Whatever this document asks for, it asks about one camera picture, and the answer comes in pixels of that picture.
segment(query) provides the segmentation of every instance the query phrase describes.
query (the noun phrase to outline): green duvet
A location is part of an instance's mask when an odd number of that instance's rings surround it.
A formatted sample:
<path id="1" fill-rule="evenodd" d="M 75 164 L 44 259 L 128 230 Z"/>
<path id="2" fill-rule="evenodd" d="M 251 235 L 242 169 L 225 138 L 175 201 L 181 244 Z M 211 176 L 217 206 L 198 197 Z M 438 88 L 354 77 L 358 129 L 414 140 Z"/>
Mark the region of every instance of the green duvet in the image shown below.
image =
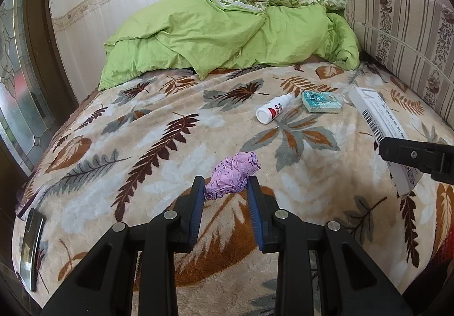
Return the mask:
<path id="1" fill-rule="evenodd" d="M 286 66 L 317 54 L 351 70 L 359 44 L 347 22 L 326 12 L 346 0 L 162 0 L 128 18 L 104 46 L 99 90 L 144 72 Z"/>

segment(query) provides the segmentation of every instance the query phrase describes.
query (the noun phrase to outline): spray bottle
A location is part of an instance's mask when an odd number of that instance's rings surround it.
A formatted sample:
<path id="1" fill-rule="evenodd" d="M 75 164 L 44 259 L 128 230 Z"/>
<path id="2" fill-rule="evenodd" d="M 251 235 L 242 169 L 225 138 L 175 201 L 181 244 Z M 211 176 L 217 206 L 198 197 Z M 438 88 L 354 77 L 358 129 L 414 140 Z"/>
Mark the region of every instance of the spray bottle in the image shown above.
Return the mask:
<path id="1" fill-rule="evenodd" d="M 256 116 L 258 121 L 262 124 L 269 124 L 276 116 L 281 114 L 293 98 L 293 94 L 286 94 L 273 98 L 271 101 L 257 109 Z"/>

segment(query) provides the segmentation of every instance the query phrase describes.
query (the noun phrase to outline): glass panel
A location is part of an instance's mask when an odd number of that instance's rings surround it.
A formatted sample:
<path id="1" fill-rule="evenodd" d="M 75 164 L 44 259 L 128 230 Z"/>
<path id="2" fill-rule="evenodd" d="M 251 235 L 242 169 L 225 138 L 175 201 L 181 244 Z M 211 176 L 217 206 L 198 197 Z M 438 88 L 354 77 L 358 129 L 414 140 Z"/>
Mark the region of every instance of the glass panel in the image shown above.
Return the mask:
<path id="1" fill-rule="evenodd" d="M 0 137 L 30 175 L 58 130 L 31 66 L 22 0 L 0 4 Z"/>

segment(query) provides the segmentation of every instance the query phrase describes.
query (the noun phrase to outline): crumpled purple paper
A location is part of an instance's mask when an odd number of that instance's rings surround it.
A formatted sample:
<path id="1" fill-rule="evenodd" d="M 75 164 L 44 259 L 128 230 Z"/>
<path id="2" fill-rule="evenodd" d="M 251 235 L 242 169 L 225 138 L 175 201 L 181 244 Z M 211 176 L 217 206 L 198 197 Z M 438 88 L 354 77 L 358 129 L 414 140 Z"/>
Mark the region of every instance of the crumpled purple paper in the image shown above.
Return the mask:
<path id="1" fill-rule="evenodd" d="M 254 152 L 239 152 L 225 158 L 213 170 L 210 182 L 205 187 L 205 199 L 221 198 L 227 193 L 239 193 L 246 188 L 247 179 L 260 169 Z"/>

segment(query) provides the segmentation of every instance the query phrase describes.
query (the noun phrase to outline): metal screw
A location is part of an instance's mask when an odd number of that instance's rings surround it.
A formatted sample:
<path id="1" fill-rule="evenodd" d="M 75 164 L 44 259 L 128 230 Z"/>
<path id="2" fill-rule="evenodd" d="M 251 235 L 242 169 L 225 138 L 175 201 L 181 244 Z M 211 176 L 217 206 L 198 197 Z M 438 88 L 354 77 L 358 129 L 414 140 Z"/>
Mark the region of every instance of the metal screw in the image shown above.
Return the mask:
<path id="1" fill-rule="evenodd" d="M 274 216 L 276 216 L 278 219 L 286 219 L 288 217 L 288 212 L 286 210 L 277 210 L 274 213 Z"/>
<path id="2" fill-rule="evenodd" d="M 338 231 L 341 228 L 341 225 L 337 221 L 328 222 L 328 229 L 333 231 Z"/>
<path id="3" fill-rule="evenodd" d="M 115 232 L 119 232 L 124 230 L 125 227 L 126 225 L 124 224 L 124 222 L 116 222 L 115 224 L 112 225 L 112 230 Z"/>
<path id="4" fill-rule="evenodd" d="M 174 210 L 165 211 L 164 212 L 164 219 L 172 220 L 172 219 L 176 218 L 177 215 L 178 214 Z"/>

